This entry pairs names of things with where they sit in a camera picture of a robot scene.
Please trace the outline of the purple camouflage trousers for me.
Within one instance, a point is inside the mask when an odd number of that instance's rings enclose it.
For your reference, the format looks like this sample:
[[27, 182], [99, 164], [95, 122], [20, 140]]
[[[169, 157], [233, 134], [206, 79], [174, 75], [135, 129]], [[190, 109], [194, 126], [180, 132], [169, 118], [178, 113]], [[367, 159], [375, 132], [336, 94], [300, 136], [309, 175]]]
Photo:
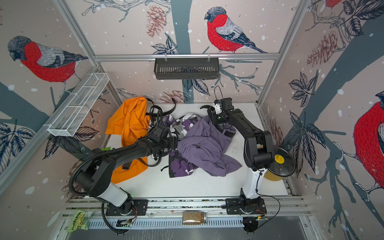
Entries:
[[[194, 113], [187, 113], [178, 119], [169, 115], [169, 117], [165, 118], [165, 125], [170, 127], [172, 136], [177, 137], [179, 142], [201, 118], [201, 116]], [[169, 164], [162, 168], [162, 171], [166, 168], [169, 169], [170, 178], [187, 177], [198, 169], [197, 166], [183, 158], [178, 150], [169, 153]]]

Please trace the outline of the orange trousers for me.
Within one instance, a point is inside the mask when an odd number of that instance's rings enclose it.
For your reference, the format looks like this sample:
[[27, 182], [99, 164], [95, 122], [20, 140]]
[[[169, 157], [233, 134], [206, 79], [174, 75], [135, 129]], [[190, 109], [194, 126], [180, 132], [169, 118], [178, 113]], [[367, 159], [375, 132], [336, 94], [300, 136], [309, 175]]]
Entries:
[[[148, 100], [144, 97], [136, 97], [124, 101], [119, 109], [108, 120], [106, 134], [120, 135], [123, 147], [132, 145], [137, 139], [148, 133], [150, 117], [146, 115]], [[113, 171], [111, 182], [119, 184], [134, 178], [147, 170], [147, 157], [134, 160], [130, 167], [124, 170], [118, 167]]]

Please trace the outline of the plain purple garment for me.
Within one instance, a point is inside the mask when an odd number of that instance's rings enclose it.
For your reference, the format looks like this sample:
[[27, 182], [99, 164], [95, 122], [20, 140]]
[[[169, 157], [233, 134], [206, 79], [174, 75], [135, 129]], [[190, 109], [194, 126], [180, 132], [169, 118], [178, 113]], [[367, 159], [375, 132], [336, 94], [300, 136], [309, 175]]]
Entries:
[[[229, 124], [231, 132], [237, 130]], [[213, 177], [225, 177], [242, 167], [236, 159], [226, 155], [233, 138], [219, 132], [209, 116], [205, 116], [188, 131], [178, 143], [177, 150], [190, 163], [203, 169]]]

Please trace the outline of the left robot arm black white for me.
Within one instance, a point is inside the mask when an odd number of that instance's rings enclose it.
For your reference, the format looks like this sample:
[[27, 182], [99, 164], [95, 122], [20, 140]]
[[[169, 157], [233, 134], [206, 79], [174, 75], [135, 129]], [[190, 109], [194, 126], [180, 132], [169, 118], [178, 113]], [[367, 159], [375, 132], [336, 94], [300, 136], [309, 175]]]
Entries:
[[150, 164], [145, 157], [153, 156], [156, 167], [161, 159], [177, 148], [177, 137], [172, 136], [171, 130], [163, 123], [164, 113], [161, 109], [150, 113], [153, 127], [143, 137], [132, 145], [118, 149], [103, 151], [95, 149], [92, 155], [84, 160], [75, 170], [69, 180], [69, 190], [74, 196], [89, 196], [102, 203], [115, 207], [119, 215], [129, 215], [137, 211], [132, 196], [125, 190], [112, 183], [112, 175], [118, 168], [127, 170], [137, 160], [146, 167]]

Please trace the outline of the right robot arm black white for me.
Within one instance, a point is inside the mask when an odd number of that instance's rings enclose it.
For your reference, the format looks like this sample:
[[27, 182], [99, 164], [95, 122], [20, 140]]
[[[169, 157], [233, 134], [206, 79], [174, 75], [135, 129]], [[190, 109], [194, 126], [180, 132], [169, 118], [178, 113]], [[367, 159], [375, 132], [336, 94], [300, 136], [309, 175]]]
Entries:
[[271, 133], [253, 125], [241, 110], [234, 108], [231, 98], [215, 100], [207, 112], [217, 129], [222, 130], [228, 124], [243, 136], [243, 155], [249, 169], [239, 196], [240, 209], [247, 214], [262, 213], [261, 183], [274, 157]]

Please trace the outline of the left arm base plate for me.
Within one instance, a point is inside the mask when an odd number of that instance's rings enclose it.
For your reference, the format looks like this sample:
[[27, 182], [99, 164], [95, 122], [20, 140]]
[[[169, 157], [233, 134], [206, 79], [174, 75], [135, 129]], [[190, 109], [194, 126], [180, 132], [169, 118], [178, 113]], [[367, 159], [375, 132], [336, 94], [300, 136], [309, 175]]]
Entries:
[[107, 205], [106, 216], [108, 217], [125, 217], [125, 216], [145, 216], [149, 201], [146, 199], [133, 199], [124, 203], [121, 207], [113, 204]]

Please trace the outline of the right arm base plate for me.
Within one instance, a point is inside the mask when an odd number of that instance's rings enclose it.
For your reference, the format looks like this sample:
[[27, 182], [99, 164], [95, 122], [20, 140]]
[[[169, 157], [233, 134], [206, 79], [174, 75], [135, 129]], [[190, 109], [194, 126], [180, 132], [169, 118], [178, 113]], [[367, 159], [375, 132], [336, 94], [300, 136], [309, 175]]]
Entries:
[[264, 199], [258, 197], [256, 199], [226, 199], [225, 204], [221, 205], [222, 209], [227, 211], [228, 215], [266, 215], [267, 209]]

